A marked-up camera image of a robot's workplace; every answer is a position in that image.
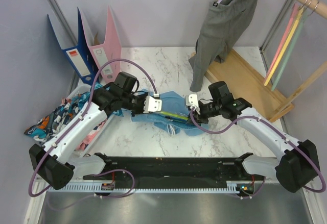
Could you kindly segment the light blue mesh shorts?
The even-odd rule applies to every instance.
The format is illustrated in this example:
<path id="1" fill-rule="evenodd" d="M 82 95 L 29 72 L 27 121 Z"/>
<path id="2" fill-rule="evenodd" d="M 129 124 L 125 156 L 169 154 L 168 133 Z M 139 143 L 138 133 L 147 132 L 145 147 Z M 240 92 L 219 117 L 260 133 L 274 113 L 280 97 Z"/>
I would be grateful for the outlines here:
<path id="1" fill-rule="evenodd" d="M 162 93 L 160 99 L 163 102 L 162 112 L 171 112 L 176 115 L 188 116 L 189 110 L 185 105 L 185 100 L 182 96 L 174 91 Z M 204 132 L 197 128 L 192 122 L 186 124 L 181 119 L 170 119 L 168 115 L 162 114 L 138 114 L 131 116 L 132 122 L 152 123 L 155 127 L 166 131 L 170 135 L 176 135 L 184 131 L 188 136 L 199 136 Z"/>

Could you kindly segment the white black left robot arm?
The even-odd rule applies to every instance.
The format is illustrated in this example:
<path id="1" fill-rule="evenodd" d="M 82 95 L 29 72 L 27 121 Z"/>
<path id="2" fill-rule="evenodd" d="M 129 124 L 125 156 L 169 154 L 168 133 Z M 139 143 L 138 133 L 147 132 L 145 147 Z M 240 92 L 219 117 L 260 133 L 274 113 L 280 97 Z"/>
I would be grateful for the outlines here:
<path id="1" fill-rule="evenodd" d="M 74 158 L 72 154 L 91 130 L 113 112 L 120 109 L 129 110 L 134 115 L 149 112 L 151 96 L 147 92 L 135 95 L 132 88 L 136 82 L 136 77 L 120 72 L 112 84 L 94 90 L 91 100 L 86 102 L 63 131 L 44 145 L 33 145 L 29 155 L 37 175 L 56 190 L 74 178 L 87 175 L 108 179 L 112 167 L 105 163 L 101 155 Z"/>

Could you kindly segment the lime green hanger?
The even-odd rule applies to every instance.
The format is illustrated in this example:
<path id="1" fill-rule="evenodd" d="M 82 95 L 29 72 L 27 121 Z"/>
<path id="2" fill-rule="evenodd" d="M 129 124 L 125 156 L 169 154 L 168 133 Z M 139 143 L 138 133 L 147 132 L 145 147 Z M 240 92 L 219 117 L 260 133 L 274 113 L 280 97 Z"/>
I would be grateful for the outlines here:
<path id="1" fill-rule="evenodd" d="M 160 111 L 159 114 L 165 117 L 169 117 L 170 119 L 183 120 L 183 121 L 187 121 L 189 119 L 189 117 L 186 115 L 167 112 L 167 111 Z"/>

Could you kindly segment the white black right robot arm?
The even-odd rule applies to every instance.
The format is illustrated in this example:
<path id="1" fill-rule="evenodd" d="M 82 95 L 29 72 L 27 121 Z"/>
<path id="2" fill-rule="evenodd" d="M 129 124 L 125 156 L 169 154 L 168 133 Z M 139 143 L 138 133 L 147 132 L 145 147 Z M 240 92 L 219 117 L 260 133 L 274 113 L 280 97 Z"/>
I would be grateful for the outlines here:
<path id="1" fill-rule="evenodd" d="M 221 115 L 231 123 L 219 134 L 233 125 L 250 132 L 273 152 L 274 157 L 260 157 L 246 154 L 240 164 L 234 167 L 234 174 L 240 180 L 251 175 L 276 179 L 288 191 L 295 193 L 301 188 L 312 192 L 326 191 L 326 182 L 320 171 L 316 145 L 310 141 L 300 141 L 290 136 L 265 119 L 247 100 L 234 98 L 227 85 L 219 81 L 209 85 L 212 99 L 204 104 L 196 94 L 186 97 L 190 109 L 190 120 L 200 130 L 212 134 L 202 127 L 209 118 Z"/>

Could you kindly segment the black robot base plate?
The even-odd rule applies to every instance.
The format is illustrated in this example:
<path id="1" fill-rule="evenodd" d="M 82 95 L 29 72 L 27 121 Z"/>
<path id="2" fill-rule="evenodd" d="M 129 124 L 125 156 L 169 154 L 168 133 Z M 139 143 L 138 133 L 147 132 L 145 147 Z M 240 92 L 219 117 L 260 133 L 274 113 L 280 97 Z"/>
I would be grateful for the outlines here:
<path id="1" fill-rule="evenodd" d="M 178 157 L 110 157 L 101 155 L 105 167 L 91 173 L 85 180 L 113 180 L 128 187 L 131 178 L 122 170 L 130 171 L 135 186 L 141 187 L 225 187 L 227 181 L 262 180 L 268 176 L 263 167 L 248 173 L 243 163 L 254 158 L 246 153 L 238 158 L 178 158 Z"/>

